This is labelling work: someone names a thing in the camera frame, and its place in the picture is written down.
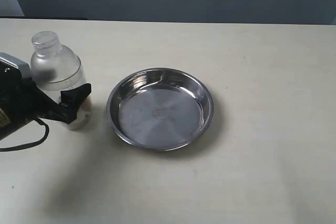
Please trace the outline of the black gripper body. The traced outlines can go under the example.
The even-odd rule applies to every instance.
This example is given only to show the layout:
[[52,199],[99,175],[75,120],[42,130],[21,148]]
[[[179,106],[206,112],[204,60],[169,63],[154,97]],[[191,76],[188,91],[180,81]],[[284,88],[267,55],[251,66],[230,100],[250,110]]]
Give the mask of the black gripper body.
[[1,63],[1,140],[31,121],[44,118],[68,122],[66,109],[44,94],[32,77]]

